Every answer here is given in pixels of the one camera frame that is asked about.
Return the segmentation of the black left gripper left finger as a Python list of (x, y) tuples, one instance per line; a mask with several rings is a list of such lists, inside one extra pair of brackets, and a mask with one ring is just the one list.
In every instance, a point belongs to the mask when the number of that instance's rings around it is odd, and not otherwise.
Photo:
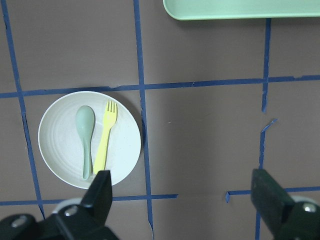
[(84, 207), (99, 225), (106, 223), (113, 201), (111, 172), (100, 170), (83, 196)]

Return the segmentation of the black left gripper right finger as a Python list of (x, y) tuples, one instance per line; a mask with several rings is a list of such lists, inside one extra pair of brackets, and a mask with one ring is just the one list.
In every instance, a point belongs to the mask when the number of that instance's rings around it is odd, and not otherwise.
[(295, 205), (292, 197), (263, 168), (251, 175), (251, 201), (267, 225), (281, 225)]

